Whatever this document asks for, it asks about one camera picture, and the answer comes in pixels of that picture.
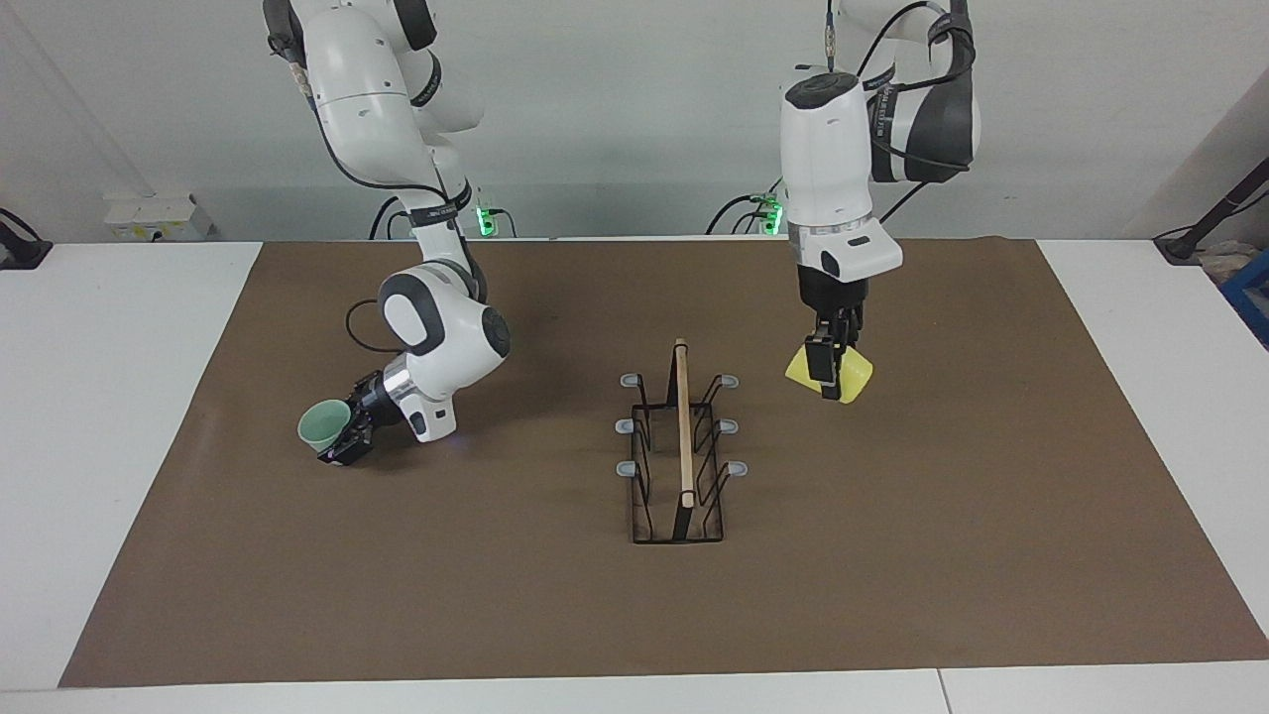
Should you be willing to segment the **brown table mat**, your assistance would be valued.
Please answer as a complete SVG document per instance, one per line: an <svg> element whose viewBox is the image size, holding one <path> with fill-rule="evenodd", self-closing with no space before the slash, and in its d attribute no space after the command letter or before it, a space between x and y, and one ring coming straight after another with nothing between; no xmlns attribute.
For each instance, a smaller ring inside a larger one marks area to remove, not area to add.
<svg viewBox="0 0 1269 714"><path fill-rule="evenodd" d="M416 252L266 245L60 684L1269 658L1041 249L904 252L843 406L784 378L780 241L481 245L511 356L331 467L299 413L381 365L343 315ZM660 401L676 339L749 471L725 542L634 545L621 375Z"/></svg>

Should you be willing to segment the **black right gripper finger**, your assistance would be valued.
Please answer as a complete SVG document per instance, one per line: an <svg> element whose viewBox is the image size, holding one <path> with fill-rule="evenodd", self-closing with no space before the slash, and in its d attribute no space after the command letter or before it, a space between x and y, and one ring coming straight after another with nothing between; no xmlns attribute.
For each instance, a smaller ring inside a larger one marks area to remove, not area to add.
<svg viewBox="0 0 1269 714"><path fill-rule="evenodd" d="M320 451L320 462L332 465L353 465L373 448L376 426L371 416L354 416L325 451Z"/></svg>

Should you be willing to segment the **pale green plastic cup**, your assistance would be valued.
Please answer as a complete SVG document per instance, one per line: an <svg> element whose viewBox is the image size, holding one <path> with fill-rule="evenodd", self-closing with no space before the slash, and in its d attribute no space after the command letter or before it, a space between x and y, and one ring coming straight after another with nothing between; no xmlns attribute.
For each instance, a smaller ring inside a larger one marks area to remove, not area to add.
<svg viewBox="0 0 1269 714"><path fill-rule="evenodd" d="M313 451L330 451L346 434L353 420L353 410L345 401L321 401L299 417L298 438Z"/></svg>

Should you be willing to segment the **white power strip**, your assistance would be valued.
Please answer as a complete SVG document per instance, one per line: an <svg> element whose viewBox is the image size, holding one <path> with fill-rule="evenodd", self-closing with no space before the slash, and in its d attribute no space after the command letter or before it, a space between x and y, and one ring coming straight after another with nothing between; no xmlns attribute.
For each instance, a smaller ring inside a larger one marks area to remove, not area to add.
<svg viewBox="0 0 1269 714"><path fill-rule="evenodd" d="M107 202L104 224L123 241L206 241L218 230L192 194L154 195Z"/></svg>

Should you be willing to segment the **yellow plastic cup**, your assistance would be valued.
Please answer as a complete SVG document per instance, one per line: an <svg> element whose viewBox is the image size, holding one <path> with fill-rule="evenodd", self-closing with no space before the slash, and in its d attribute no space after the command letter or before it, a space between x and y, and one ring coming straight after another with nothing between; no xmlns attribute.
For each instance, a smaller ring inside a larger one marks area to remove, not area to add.
<svg viewBox="0 0 1269 714"><path fill-rule="evenodd" d="M819 380L813 380L810 375L810 367L807 361L806 347L799 347L794 356L788 363L786 369L786 378L793 380L799 386L820 394L826 401L838 402L843 405L850 405L860 392L868 386L873 375L873 363L868 361L865 356L862 356L857 351L857 347L848 347L843 354L843 360L840 360L840 370L838 378L838 386L835 388L829 388L829 386L822 386Z"/></svg>

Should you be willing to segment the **black clamp mount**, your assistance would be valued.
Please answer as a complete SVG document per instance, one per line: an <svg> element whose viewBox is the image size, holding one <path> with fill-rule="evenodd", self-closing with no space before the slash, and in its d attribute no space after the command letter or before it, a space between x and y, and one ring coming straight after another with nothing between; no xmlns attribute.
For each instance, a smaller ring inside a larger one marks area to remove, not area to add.
<svg viewBox="0 0 1269 714"><path fill-rule="evenodd" d="M55 247L20 216L0 207L0 247L6 257L0 257L0 271L36 270Z"/></svg>

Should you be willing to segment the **black slanted stand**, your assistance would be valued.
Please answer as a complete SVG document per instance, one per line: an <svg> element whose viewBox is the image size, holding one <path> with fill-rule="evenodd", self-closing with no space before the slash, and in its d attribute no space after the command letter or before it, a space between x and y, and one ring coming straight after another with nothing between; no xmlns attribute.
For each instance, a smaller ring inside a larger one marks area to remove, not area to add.
<svg viewBox="0 0 1269 714"><path fill-rule="evenodd" d="M1200 263L1200 259L1197 257L1200 241L1228 218L1241 216L1269 197L1268 184L1269 157L1265 157L1195 223L1178 227L1178 230L1167 230L1154 236L1150 241L1165 261L1173 266L1197 266Z"/></svg>

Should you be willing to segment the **blue box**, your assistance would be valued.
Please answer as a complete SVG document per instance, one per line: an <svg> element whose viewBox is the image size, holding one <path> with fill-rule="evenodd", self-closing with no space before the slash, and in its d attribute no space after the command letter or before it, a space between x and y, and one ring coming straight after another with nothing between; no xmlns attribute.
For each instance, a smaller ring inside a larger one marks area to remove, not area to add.
<svg viewBox="0 0 1269 714"><path fill-rule="evenodd" d="M1220 285L1220 294L1269 351L1269 249Z"/></svg>

